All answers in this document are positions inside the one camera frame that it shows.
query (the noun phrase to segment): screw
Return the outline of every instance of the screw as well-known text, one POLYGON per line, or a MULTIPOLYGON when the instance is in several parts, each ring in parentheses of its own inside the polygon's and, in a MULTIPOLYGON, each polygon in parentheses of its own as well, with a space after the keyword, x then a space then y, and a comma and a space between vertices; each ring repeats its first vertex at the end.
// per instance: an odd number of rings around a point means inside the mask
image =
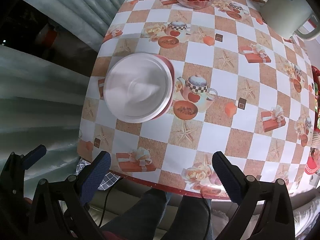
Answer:
POLYGON ((69 177, 68 177, 68 181, 75 181, 76 180, 76 178, 77 178, 77 176, 76 175, 70 175, 69 177))
POLYGON ((277 179, 278 184, 284 185, 284 180, 283 179, 277 179))
POLYGON ((252 175, 247 176, 247 181, 253 182, 256 178, 252 175))
POLYGON ((41 180, 39 180, 39 185, 43 185, 44 183, 46 183, 46 179, 41 179, 41 180))

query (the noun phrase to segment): checkered cloth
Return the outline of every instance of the checkered cloth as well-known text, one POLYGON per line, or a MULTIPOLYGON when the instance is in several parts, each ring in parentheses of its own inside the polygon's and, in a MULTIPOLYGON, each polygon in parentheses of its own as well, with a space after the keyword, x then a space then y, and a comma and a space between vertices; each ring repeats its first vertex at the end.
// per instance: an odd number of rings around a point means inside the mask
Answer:
MULTIPOLYGON (((163 5, 162 0, 126 0, 107 33, 122 34, 102 44, 82 112, 82 145, 97 138, 99 148, 92 146, 93 150, 78 150, 78 153, 90 160, 106 150, 111 153, 114 172, 140 183, 143 180, 150 185, 163 185, 169 191, 175 188, 178 193, 192 195, 199 190, 194 184, 186 183, 188 180, 182 175, 185 169, 197 163, 209 165, 212 154, 222 151, 244 174, 261 176, 261 181, 270 182, 283 178, 289 192, 296 191, 311 139, 303 147, 295 125, 300 117, 310 116, 312 124, 315 118, 315 91, 309 86, 313 83, 311 65, 302 40, 294 36, 291 41, 284 41, 262 21, 258 12, 261 5, 259 0, 215 0, 208 8, 192 10, 178 3, 163 5), (232 2, 243 9, 240 20, 236 19, 238 15, 231 17, 232 2), (169 35, 165 29, 173 21, 185 23, 190 35, 182 34, 181 39, 178 36, 179 45, 165 49, 158 39, 169 35), (215 40, 216 34, 223 36, 222 42, 221 38, 215 40), (258 48, 257 44, 264 49, 270 63, 248 63, 242 48, 251 50, 258 48), (176 77, 186 80, 201 75, 218 96, 206 100, 212 103, 210 107, 204 112, 199 110, 189 121, 179 119, 172 106, 166 114, 148 122, 118 120, 100 99, 98 81, 121 58, 136 52, 167 57, 176 77), (305 80, 300 93, 285 70, 290 63, 300 67, 299 78, 305 80), (237 107, 240 98, 244 109, 237 107), (227 116, 227 105, 234 105, 236 114, 227 116), (261 113, 270 112, 277 105, 283 108, 282 126, 264 132, 261 113), (139 147, 149 151, 156 170, 123 172, 116 153, 131 153, 139 147)), ((174 100, 185 99, 178 92, 174 100)), ((222 191, 218 197, 225 195, 222 191)))
MULTIPOLYGON (((80 159, 78 164, 77 164, 77 168, 76 168, 76 175, 79 175, 80 171, 87 165, 90 165, 91 163, 87 162, 84 159, 80 159)), ((106 190, 108 188, 110 188, 113 184, 115 184, 115 182, 120 178, 120 176, 115 175, 111 172, 108 172, 102 182, 100 183, 100 186, 98 187, 98 190, 106 190)))

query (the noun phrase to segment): printed gift box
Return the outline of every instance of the printed gift box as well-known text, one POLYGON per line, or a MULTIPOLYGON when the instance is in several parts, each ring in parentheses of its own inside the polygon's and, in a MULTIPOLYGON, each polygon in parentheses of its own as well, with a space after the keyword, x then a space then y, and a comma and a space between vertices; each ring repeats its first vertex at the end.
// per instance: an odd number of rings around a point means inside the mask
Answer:
POLYGON ((285 125, 283 109, 277 105, 272 111, 261 112, 264 132, 269 132, 285 125))
POLYGON ((259 44, 250 46, 241 46, 245 58, 248 63, 270 63, 271 59, 266 54, 265 50, 259 44))
POLYGON ((139 147, 132 153, 116 153, 119 167, 123 172, 155 171, 156 167, 152 163, 148 150, 139 147))

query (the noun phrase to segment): black cable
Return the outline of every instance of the black cable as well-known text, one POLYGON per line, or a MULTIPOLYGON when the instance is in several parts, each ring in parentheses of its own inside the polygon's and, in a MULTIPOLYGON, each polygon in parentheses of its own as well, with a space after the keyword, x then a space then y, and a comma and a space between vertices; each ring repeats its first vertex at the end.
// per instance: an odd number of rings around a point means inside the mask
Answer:
POLYGON ((119 181, 121 181, 121 179, 123 179, 123 178, 118 179, 118 180, 110 187, 110 189, 109 189, 109 191, 108 191, 108 193, 107 193, 107 195, 106 195, 106 199, 105 199, 105 201, 104 201, 104 207, 103 207, 102 216, 101 216, 101 219, 100 219, 100 223, 99 223, 99 225, 98 225, 99 228, 101 227, 102 220, 103 220, 103 217, 104 217, 104 213, 106 212, 108 195, 110 194, 111 190, 115 187, 115 185, 116 185, 119 181))
POLYGON ((206 229, 204 237, 203 237, 203 240, 206 240, 208 232, 209 232, 209 228, 210 228, 210 223, 211 223, 211 209, 210 209, 206 199, 202 195, 201 195, 201 197, 202 197, 202 200, 203 200, 205 206, 208 209, 208 224, 207 224, 207 229, 206 229))

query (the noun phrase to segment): jeans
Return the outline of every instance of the jeans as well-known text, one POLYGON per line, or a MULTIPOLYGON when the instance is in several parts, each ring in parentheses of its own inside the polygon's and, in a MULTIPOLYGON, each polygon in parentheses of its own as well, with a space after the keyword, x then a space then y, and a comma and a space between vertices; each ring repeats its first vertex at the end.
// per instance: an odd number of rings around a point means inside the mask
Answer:
MULTIPOLYGON (((101 227, 127 240, 152 240, 172 193, 150 189, 121 216, 101 227)), ((207 229, 210 199, 183 196, 175 219, 162 240, 203 240, 207 229)), ((212 225, 205 240, 212 240, 212 225)))

